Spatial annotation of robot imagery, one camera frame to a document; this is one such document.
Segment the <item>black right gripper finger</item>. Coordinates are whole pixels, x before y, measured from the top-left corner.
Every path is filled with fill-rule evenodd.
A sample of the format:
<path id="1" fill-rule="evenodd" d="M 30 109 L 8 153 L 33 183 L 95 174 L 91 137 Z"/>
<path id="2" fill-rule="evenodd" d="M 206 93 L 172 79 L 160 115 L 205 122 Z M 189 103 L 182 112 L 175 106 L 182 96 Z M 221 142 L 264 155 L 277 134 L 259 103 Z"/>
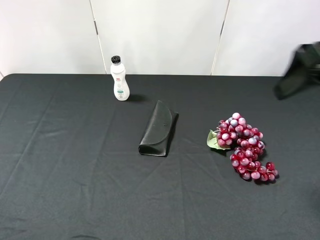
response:
<path id="1" fill-rule="evenodd" d="M 320 83 L 320 45 L 301 44 L 284 76 L 274 86 L 273 92 L 277 99 L 283 100 L 312 82 Z"/>

